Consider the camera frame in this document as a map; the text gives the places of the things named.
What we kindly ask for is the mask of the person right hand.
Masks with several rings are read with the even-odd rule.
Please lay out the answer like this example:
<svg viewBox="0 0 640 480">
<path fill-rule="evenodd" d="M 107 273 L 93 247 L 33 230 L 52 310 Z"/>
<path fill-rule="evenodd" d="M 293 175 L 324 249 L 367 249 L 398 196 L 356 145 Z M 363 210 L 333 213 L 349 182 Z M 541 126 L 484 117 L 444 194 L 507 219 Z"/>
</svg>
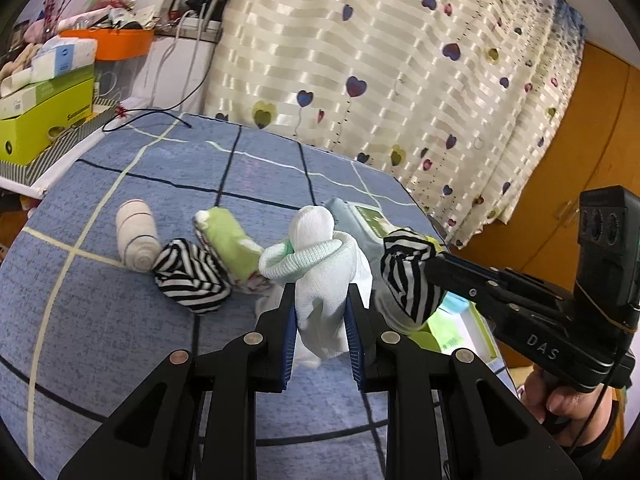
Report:
<svg viewBox="0 0 640 480">
<path fill-rule="evenodd" d="M 553 414 L 570 423 L 555 436 L 561 446 L 587 445 L 597 440 L 611 418 L 613 389 L 598 385 L 590 393 L 567 386 L 552 386 L 551 376 L 534 365 L 524 382 L 522 403 L 541 424 Z"/>
</svg>

